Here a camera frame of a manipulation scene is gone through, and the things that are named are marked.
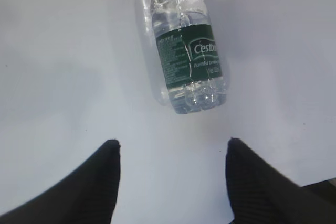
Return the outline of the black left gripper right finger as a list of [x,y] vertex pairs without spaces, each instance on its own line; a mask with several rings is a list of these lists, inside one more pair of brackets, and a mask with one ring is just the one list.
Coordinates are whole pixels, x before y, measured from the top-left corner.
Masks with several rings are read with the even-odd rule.
[[298,186],[231,138],[225,177],[233,223],[335,223],[335,205]]

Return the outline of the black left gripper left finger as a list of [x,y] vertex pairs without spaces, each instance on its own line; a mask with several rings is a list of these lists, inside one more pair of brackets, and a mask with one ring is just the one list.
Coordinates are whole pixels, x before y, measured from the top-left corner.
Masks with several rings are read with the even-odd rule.
[[1,223],[111,223],[120,173],[120,143],[108,140],[56,185],[2,214]]

